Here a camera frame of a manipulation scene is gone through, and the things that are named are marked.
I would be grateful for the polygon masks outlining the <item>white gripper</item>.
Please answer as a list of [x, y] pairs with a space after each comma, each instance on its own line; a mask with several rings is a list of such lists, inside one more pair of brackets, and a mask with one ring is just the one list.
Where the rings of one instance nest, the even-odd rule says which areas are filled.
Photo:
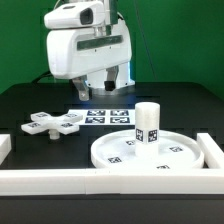
[[129, 62], [132, 55], [129, 30], [124, 20], [118, 20], [109, 36], [95, 37], [93, 28], [53, 30], [47, 36], [47, 55], [50, 72], [58, 79], [74, 78], [79, 99], [88, 101], [83, 75], [106, 69], [105, 90], [116, 88], [117, 65]]

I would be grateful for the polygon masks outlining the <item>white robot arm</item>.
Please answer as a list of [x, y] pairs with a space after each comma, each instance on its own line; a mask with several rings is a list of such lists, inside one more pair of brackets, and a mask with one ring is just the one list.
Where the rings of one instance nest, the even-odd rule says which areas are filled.
[[51, 74], [71, 80], [79, 99], [131, 86], [131, 40], [117, 0], [68, 0], [44, 16]]

